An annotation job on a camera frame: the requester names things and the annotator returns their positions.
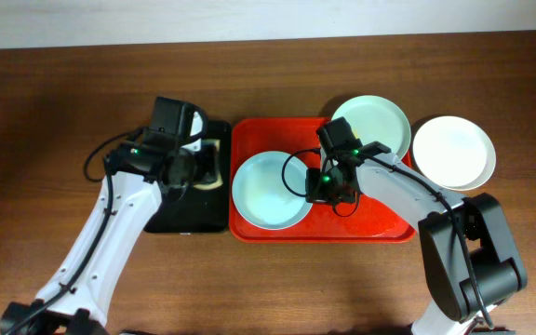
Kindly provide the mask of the white plate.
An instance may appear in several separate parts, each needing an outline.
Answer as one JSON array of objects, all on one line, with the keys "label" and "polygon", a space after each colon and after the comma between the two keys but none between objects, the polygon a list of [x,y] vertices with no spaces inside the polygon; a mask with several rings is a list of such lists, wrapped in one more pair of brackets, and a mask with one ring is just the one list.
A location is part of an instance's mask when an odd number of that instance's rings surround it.
[{"label": "white plate", "polygon": [[482,186],[497,164],[488,134],[459,116],[438,116],[424,122],[413,137],[411,153],[422,175],[453,191]]}]

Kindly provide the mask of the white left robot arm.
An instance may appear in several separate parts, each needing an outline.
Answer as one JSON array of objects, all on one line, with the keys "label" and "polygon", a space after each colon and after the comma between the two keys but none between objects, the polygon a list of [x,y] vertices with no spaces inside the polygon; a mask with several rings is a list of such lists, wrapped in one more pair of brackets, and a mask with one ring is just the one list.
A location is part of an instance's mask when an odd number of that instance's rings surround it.
[{"label": "white left robot arm", "polygon": [[31,304],[12,302],[3,334],[104,334],[114,289],[146,225],[182,208],[190,190],[224,185],[231,145],[123,141],[103,160],[99,198],[70,252]]}]

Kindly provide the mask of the light blue plate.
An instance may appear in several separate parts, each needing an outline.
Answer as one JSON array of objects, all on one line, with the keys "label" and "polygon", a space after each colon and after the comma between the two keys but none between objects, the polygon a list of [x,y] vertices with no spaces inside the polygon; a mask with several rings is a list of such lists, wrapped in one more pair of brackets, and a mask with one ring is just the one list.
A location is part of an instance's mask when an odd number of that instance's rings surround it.
[{"label": "light blue plate", "polygon": [[305,200],[308,167],[285,152],[267,151],[247,159],[232,182],[232,198],[245,221],[263,230],[284,230],[311,211]]}]

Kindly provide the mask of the mint green plate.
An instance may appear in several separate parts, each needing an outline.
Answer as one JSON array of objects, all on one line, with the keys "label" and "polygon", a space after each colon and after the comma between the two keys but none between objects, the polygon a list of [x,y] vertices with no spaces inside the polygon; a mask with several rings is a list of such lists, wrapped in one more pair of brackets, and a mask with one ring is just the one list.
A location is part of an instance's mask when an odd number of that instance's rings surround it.
[{"label": "mint green plate", "polygon": [[344,102],[331,117],[344,118],[363,144],[378,141],[399,158],[409,150],[411,128],[404,112],[386,98],[364,95]]}]

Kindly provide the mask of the green and yellow sponge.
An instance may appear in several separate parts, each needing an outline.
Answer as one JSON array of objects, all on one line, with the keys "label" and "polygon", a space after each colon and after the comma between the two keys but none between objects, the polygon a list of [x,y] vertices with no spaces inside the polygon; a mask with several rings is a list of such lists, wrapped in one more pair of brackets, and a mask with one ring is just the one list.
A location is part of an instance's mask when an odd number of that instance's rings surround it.
[{"label": "green and yellow sponge", "polygon": [[209,191],[223,186],[220,167],[220,147],[220,140],[201,140],[201,149],[194,155],[196,168],[193,187],[195,189]]}]

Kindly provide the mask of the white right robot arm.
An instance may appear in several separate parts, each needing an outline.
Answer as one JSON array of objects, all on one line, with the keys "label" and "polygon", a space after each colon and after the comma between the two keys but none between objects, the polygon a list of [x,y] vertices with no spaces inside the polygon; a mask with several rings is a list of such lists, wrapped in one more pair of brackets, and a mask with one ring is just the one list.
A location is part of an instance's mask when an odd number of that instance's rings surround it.
[{"label": "white right robot arm", "polygon": [[379,142],[322,140],[320,149],[324,161],[307,175],[308,201],[335,207],[363,194],[418,231],[432,300],[408,332],[470,334],[479,326],[498,331],[491,311],[528,284],[499,201],[445,190]]}]

